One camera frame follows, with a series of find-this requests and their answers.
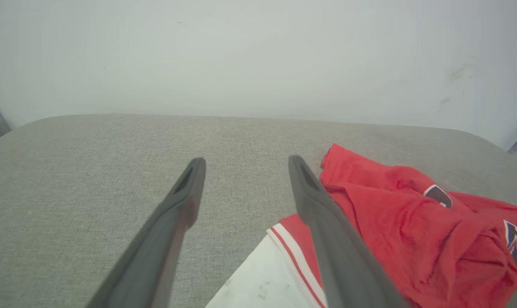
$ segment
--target white cloth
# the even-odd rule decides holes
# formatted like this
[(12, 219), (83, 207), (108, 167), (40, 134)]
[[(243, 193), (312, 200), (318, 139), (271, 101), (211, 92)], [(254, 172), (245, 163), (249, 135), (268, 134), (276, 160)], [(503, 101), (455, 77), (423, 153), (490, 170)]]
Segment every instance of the white cloth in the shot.
[(286, 258), (267, 235), (206, 308), (314, 308)]

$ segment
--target white wall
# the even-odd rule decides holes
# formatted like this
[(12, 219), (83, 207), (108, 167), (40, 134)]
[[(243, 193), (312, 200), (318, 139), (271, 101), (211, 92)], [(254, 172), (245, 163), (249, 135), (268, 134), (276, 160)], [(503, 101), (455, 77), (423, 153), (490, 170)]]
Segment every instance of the white wall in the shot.
[(0, 0), (0, 111), (324, 119), (517, 140), (517, 0)]

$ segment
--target red garment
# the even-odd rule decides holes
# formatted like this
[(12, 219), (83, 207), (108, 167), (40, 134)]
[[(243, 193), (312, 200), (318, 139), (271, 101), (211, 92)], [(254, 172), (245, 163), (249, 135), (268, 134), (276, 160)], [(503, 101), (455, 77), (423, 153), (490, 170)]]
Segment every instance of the red garment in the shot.
[[(445, 193), (413, 168), (384, 166), (337, 144), (321, 166), (323, 187), (413, 306), (507, 304), (517, 289), (517, 206)], [(321, 288), (309, 288), (313, 279), (321, 285), (309, 229), (296, 214), (277, 226), (270, 230), (283, 228), (289, 234), (275, 232), (282, 244), (297, 244), (288, 253), (300, 248), (304, 256), (305, 261), (292, 262), (308, 290), (324, 297)], [(302, 274), (306, 271), (311, 279)]]

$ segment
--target gray fabric surface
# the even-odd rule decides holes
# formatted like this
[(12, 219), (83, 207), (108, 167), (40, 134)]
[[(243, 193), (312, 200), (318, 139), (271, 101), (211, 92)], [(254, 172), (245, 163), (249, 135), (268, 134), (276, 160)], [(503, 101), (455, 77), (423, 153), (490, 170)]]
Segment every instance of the gray fabric surface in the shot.
[(157, 115), (73, 115), (0, 138), (0, 307), (84, 307), (193, 157), (207, 176), (171, 307), (200, 308), (295, 212), (290, 154), (316, 175), (333, 142), (446, 190), (517, 204), (517, 160), (460, 131)]

